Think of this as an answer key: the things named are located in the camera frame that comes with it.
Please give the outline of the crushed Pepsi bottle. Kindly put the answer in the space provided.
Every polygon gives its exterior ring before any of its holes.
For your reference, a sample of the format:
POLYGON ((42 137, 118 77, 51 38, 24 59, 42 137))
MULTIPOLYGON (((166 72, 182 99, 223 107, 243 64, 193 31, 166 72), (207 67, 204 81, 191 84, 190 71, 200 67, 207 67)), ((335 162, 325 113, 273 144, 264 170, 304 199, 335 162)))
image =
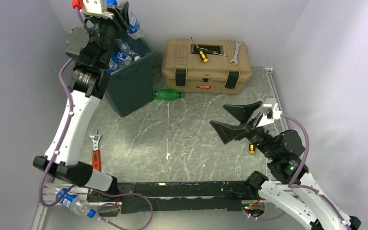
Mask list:
MULTIPOLYGON (((114 5, 117 9, 122 10, 124 6, 128 4, 127 0, 107 0, 108 5, 114 5)), ((127 10, 128 20, 129 20, 129 31, 128 35, 137 40, 144 36, 145 31, 143 26, 141 25, 139 19, 132 12, 130 6, 128 6, 127 10)))

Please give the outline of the dark green plastic bin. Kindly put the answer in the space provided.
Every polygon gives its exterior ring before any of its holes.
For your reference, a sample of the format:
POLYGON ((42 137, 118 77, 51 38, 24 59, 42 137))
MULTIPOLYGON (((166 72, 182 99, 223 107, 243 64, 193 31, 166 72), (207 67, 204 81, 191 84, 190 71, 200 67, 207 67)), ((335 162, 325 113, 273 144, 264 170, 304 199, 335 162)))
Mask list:
POLYGON ((120 117, 126 117, 154 100, 152 68, 156 56, 144 38, 121 38, 139 54, 138 60, 111 73, 105 95, 120 117))

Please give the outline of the green plastic bottle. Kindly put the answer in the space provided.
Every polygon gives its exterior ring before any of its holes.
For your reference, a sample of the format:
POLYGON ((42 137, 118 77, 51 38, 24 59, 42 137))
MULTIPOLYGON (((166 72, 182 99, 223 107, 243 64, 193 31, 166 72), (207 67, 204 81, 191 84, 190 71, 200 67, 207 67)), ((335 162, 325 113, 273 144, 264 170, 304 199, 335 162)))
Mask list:
POLYGON ((175 101, 178 99, 183 99, 185 97, 185 93, 173 89, 156 89, 154 92, 154 97, 156 100, 161 101, 175 101))

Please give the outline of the crushed blue label bottle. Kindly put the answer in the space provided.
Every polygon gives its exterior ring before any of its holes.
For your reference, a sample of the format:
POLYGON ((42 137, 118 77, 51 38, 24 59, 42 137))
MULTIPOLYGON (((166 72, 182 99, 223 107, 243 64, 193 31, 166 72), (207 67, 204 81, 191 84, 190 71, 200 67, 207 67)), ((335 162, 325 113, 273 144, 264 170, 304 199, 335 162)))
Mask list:
POLYGON ((116 53, 112 52, 108 69, 106 71, 110 73, 115 72, 121 69, 122 67, 128 65, 129 63, 130 60, 128 59, 128 56, 124 52, 122 51, 118 51, 116 53))

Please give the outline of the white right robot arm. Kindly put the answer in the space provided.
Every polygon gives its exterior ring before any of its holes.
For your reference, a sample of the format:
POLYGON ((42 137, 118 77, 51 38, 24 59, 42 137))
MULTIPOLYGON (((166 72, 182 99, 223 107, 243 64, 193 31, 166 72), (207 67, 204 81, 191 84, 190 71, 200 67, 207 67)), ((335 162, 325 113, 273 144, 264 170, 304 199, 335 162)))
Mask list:
POLYGON ((358 217, 343 212, 320 188, 305 162, 310 141, 304 127, 302 135, 293 129, 272 136, 265 128, 285 118, 278 103, 261 101, 246 105, 225 104, 223 108, 238 120, 238 125, 211 121, 224 144, 247 139, 267 159, 274 180, 255 171, 244 183, 251 199, 262 198, 293 217, 307 230, 357 230, 358 217))

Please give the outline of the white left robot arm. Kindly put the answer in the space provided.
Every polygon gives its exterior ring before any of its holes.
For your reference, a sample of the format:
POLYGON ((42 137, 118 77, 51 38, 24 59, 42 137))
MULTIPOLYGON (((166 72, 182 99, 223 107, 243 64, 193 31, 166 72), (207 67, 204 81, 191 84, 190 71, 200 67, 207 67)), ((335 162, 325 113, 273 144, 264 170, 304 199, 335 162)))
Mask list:
POLYGON ((74 0, 71 5, 81 26, 71 29, 66 38, 66 54, 74 62, 65 87, 68 100, 54 139, 33 165, 65 182, 98 189, 104 200, 113 201, 119 193, 117 180, 81 162, 80 148, 110 79, 108 67, 115 42, 128 33, 129 3, 74 0))

